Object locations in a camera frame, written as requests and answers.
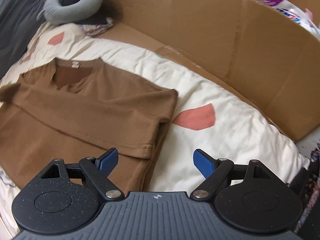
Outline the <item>brown printed t-shirt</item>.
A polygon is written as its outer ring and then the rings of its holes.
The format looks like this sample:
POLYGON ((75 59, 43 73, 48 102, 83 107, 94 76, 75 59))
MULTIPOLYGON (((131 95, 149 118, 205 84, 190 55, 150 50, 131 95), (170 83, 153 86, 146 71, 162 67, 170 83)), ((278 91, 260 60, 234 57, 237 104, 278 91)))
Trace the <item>brown printed t-shirt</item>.
POLYGON ((111 181, 148 187, 178 93, 102 59, 49 63, 1 88, 1 167, 19 188, 51 160, 119 152, 111 181))

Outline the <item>cream patterned bed sheet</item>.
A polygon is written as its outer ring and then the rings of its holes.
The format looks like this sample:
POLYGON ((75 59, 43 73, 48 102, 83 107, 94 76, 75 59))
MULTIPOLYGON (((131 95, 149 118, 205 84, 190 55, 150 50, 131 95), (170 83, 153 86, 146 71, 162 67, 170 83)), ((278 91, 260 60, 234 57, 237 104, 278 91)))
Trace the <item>cream patterned bed sheet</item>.
POLYGON ((193 190, 203 176, 193 164, 200 148, 212 157, 238 164, 261 160, 282 181, 290 183, 309 165, 295 143, 281 134, 254 107, 220 85, 150 50, 132 44, 92 38, 74 24, 44 24, 31 41, 31 57, 10 67, 1 85, 54 58, 104 62, 178 92, 174 122, 156 162, 149 190, 193 190))

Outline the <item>brown cardboard sheet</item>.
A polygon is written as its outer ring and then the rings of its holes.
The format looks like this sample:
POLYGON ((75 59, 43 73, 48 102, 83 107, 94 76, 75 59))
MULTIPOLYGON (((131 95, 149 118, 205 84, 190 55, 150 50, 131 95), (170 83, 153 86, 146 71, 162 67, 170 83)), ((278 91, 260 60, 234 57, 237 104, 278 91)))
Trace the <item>brown cardboard sheet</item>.
POLYGON ((104 0, 300 140, 319 127, 319 38, 256 0, 104 0))

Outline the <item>folded patterned cloth stack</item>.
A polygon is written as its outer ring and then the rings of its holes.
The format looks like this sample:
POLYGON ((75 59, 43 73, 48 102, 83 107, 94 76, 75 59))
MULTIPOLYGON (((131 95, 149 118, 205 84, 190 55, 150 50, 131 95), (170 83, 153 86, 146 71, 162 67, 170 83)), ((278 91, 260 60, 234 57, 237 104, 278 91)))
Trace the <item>folded patterned cloth stack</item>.
POLYGON ((84 32, 86 36, 96 37, 106 32, 107 29, 113 26, 113 19, 107 17, 105 24, 79 24, 78 26, 81 28, 81 30, 84 32))

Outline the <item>grey neck pillow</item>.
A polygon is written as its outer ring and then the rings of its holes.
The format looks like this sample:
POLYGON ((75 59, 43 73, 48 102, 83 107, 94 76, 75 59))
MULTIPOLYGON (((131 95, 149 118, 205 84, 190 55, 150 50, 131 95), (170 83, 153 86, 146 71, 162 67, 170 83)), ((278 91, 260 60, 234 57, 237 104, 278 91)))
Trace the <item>grey neck pillow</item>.
POLYGON ((37 20, 44 18, 50 24, 61 25, 85 20, 93 16, 103 0, 46 0, 37 20))

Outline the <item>purple white plastic bag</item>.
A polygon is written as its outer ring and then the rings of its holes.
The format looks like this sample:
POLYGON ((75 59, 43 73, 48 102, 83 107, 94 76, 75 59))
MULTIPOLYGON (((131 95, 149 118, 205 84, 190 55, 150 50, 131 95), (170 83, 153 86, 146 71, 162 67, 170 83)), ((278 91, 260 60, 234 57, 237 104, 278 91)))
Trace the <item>purple white plastic bag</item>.
POLYGON ((257 0, 276 9, 293 22, 312 33, 313 36, 319 38, 319 28, 313 23, 313 14, 309 9, 302 10, 288 0, 257 0))

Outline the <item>dark grey pillow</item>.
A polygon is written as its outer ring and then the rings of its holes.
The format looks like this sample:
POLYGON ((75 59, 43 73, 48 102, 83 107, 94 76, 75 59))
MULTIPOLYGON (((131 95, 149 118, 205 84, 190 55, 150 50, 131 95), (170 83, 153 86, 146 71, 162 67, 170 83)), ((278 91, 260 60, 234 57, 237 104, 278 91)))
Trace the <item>dark grey pillow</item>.
POLYGON ((44 0, 1 0, 1 77, 27 51, 44 19, 44 0))

